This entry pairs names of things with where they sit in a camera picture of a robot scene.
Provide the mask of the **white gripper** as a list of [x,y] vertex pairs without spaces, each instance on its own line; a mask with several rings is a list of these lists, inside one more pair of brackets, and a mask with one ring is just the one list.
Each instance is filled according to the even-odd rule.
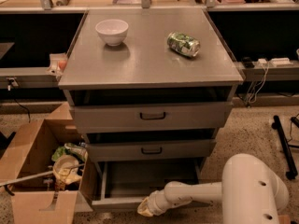
[[144,217],[154,217],[161,215],[162,209],[157,205],[156,198],[159,192],[154,191],[150,196],[146,197],[137,207],[137,213]]

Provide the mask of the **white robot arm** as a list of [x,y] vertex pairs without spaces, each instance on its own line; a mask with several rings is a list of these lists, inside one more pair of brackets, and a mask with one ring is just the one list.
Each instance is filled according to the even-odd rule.
[[220,182],[169,182],[146,197],[137,213],[159,216],[192,202],[220,202],[223,224],[280,224],[278,212],[288,205],[289,192],[264,162],[249,154],[237,154],[225,163]]

